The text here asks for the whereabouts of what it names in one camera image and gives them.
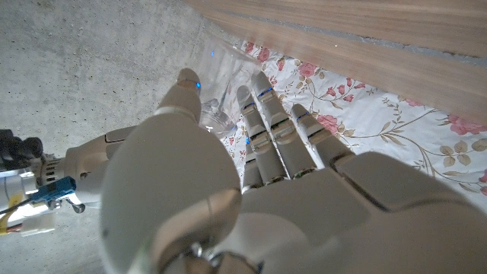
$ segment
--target wooden surface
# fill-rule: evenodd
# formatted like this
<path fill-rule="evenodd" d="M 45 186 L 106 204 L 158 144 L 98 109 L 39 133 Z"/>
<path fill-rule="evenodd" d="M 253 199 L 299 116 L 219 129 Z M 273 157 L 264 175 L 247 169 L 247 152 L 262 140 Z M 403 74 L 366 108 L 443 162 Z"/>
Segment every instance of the wooden surface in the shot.
<path fill-rule="evenodd" d="M 242 39 L 487 125 L 487 68 L 241 18 L 208 8 L 200 11 Z"/>
<path fill-rule="evenodd" d="M 237 14 L 449 53 L 487 56 L 485 0 L 207 0 L 206 3 Z"/>

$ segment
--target floral bedsheet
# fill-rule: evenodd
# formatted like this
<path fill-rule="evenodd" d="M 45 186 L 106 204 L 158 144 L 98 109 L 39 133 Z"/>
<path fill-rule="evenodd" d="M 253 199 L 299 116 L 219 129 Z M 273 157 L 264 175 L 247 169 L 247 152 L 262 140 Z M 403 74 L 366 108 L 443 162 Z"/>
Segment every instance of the floral bedsheet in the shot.
<path fill-rule="evenodd" d="M 286 111 L 304 105 L 356 154 L 377 151 L 432 176 L 487 212 L 487 126 L 245 43 Z M 245 125 L 222 139 L 242 177 Z"/>

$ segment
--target cable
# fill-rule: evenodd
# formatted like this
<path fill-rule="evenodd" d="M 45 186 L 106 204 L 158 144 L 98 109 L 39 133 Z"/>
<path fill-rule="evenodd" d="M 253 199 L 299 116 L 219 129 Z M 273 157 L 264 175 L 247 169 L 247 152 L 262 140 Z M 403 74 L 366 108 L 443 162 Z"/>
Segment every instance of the cable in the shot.
<path fill-rule="evenodd" d="M 26 204 L 28 204 L 30 201 L 32 201 L 32 199 L 31 199 L 31 198 L 26 199 L 25 201 L 19 202 L 17 205 L 14 205 L 14 206 L 12 206 L 12 207 L 10 207 L 10 208 L 8 208 L 8 209 L 5 209 L 5 210 L 0 211 L 0 215 L 5 214 L 5 213 L 12 212 L 12 211 L 14 211 L 15 209 L 18 209 L 18 208 L 19 208 L 19 207 L 21 207 L 21 206 L 25 206 L 25 205 L 26 205 Z"/>
<path fill-rule="evenodd" d="M 10 233 L 10 232 L 21 232 L 21 229 L 22 229 L 22 224 L 18 224 L 18 225 L 12 225 L 11 227 L 8 227 L 7 228 L 7 233 Z"/>

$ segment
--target clear plastic cup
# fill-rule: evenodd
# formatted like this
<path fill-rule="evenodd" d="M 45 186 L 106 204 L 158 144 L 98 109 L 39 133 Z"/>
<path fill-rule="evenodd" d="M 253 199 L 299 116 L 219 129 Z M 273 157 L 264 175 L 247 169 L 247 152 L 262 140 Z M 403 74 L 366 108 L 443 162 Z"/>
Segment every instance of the clear plastic cup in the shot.
<path fill-rule="evenodd" d="M 220 139 L 233 133 L 240 117 L 237 89 L 257 74 L 260 63 L 240 49 L 205 32 L 205 46 L 196 68 L 201 82 L 200 126 Z"/>

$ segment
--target robotic hand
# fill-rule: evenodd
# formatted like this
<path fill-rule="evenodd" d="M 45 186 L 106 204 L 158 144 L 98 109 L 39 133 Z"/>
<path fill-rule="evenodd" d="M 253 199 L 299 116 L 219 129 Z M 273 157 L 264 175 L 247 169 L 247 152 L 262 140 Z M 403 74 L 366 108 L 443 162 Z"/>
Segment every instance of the robotic hand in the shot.
<path fill-rule="evenodd" d="M 224 146 L 198 127 L 199 87 L 182 70 L 107 165 L 100 234 L 109 272 L 487 269 L 480 211 L 392 158 L 354 155 L 301 105 L 290 118 L 263 73 L 253 91 L 267 127 L 249 89 L 237 93 L 249 136 L 240 188 Z M 317 170 L 295 124 L 325 169 Z"/>

